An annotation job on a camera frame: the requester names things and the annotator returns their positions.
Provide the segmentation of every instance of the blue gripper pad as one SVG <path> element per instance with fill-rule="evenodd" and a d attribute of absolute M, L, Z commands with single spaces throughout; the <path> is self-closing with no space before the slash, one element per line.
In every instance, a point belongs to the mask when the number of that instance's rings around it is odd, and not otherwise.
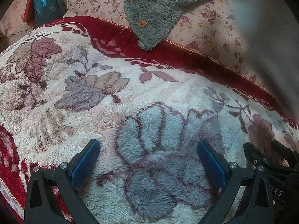
<path fill-rule="evenodd" d="M 101 145 L 97 140 L 90 140 L 82 152 L 77 153 L 70 161 L 69 176 L 74 189 L 83 186 L 98 159 L 100 149 Z"/>
<path fill-rule="evenodd" d="M 206 140 L 198 142 L 197 154 L 213 184 L 217 188 L 225 188 L 227 185 L 226 177 L 229 174 L 228 162 L 225 158 L 220 153 L 215 152 Z"/>

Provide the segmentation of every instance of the floral pattern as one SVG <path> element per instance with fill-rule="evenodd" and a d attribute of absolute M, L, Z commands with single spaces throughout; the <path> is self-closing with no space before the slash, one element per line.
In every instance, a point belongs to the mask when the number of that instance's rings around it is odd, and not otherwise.
<path fill-rule="evenodd" d="M 0 21 L 0 31 L 8 36 L 23 22 L 26 0 L 14 0 Z"/>
<path fill-rule="evenodd" d="M 248 141 L 276 162 L 271 140 L 298 149 L 298 126 L 260 87 L 232 71 L 227 80 L 198 53 L 170 43 L 148 53 L 129 37 L 114 23 L 64 18 L 1 55 L 0 184 L 14 206 L 24 208 L 34 166 L 54 168 L 99 139 L 77 191 L 100 223 L 198 223 L 218 195 L 198 161 L 200 139 L 240 166 Z"/>
<path fill-rule="evenodd" d="M 129 79 L 122 78 L 119 72 L 113 71 L 100 77 L 96 75 L 89 75 L 86 78 L 68 77 L 65 82 L 67 92 L 55 103 L 55 107 L 80 111 L 90 110 L 107 95 L 111 95 L 115 103 L 120 103 L 121 100 L 115 93 L 125 88 Z"/>
<path fill-rule="evenodd" d="M 247 47 L 237 21 L 229 9 L 232 0 L 203 0 L 190 4 L 168 40 L 209 55 L 230 68 L 266 87 L 262 78 L 250 71 Z M 92 16 L 129 26 L 123 10 L 123 0 L 68 0 L 65 17 Z"/>
<path fill-rule="evenodd" d="M 47 87 L 47 83 L 41 79 L 42 69 L 47 65 L 46 59 L 62 51 L 55 40 L 46 37 L 47 35 L 49 34 L 35 34 L 31 39 L 25 40 L 8 58 L 7 65 L 0 68 L 0 84 L 24 79 L 15 89 L 18 98 L 13 101 L 7 99 L 7 106 L 10 105 L 11 110 L 22 109 L 28 105 L 34 109 L 38 104 L 46 103 L 42 100 Z"/>

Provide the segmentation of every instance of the gray leaf print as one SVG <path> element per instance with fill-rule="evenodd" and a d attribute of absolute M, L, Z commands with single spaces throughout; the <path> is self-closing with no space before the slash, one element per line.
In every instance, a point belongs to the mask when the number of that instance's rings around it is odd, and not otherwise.
<path fill-rule="evenodd" d="M 212 94 L 216 95 L 216 91 L 215 91 L 213 88 L 210 88 L 210 87 L 209 87 L 209 91 L 210 91 Z"/>
<path fill-rule="evenodd" d="M 107 70 L 107 69 L 112 69 L 112 66 L 108 66 L 108 65 L 99 65 L 100 68 L 102 68 L 103 70 Z"/>
<path fill-rule="evenodd" d="M 226 100 L 227 102 L 231 100 L 225 93 L 219 93 L 219 95 L 223 98 L 223 100 Z"/>
<path fill-rule="evenodd" d="M 216 113 L 220 113 L 220 111 L 223 109 L 224 104 L 223 103 L 217 103 L 215 101 L 212 102 L 213 108 Z"/>
<path fill-rule="evenodd" d="M 87 59 L 87 51 L 84 48 L 80 48 L 81 54 Z"/>
<path fill-rule="evenodd" d="M 111 95 L 114 102 L 120 103 L 119 97 L 114 95 L 114 93 L 120 92 L 128 84 L 129 79 L 121 78 L 119 72 L 113 71 L 100 77 L 96 75 L 89 75 L 84 78 L 70 76 L 65 82 L 67 84 L 65 88 L 67 92 L 54 104 L 55 107 L 81 111 L 90 110 L 98 105 L 107 95 Z"/>
<path fill-rule="evenodd" d="M 99 178 L 98 185 L 115 177 L 126 179 L 125 196 L 143 219 L 166 217 L 178 202 L 194 209 L 212 205 L 217 189 L 199 162 L 196 144 L 207 139 L 217 152 L 224 153 L 214 112 L 190 110 L 185 119 L 169 106 L 156 103 L 124 120 L 117 135 L 116 149 L 125 165 Z"/>

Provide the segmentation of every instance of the metal screw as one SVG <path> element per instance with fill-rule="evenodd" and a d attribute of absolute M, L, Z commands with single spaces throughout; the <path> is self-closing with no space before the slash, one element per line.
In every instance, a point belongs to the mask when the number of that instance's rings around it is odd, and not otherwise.
<path fill-rule="evenodd" d="M 230 166 L 231 168 L 237 168 L 237 167 L 238 167 L 238 164 L 236 164 L 236 163 L 233 161 L 233 162 L 230 162 L 230 163 L 229 163 L 229 166 Z"/>
<path fill-rule="evenodd" d="M 264 166 L 262 166 L 262 165 L 259 165 L 259 166 L 258 166 L 258 169 L 259 169 L 260 171 L 264 171 L 264 170 L 265 170 Z"/>
<path fill-rule="evenodd" d="M 67 162 L 63 162 L 59 166 L 60 166 L 60 168 L 64 169 L 64 168 L 66 168 L 68 166 L 68 163 Z"/>
<path fill-rule="evenodd" d="M 33 171 L 34 171 L 34 172 L 37 172 L 37 171 L 39 171 L 39 169 L 40 169 L 39 166 L 35 166 L 35 167 L 33 168 Z"/>

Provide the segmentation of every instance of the gray fleece garment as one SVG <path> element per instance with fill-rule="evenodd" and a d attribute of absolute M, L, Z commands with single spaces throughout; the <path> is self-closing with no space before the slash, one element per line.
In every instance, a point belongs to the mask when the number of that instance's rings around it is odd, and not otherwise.
<path fill-rule="evenodd" d="M 200 0 L 124 0 L 126 19 L 139 38 L 139 46 L 152 50 L 167 37 L 184 8 Z M 146 20 L 145 27 L 138 22 Z"/>

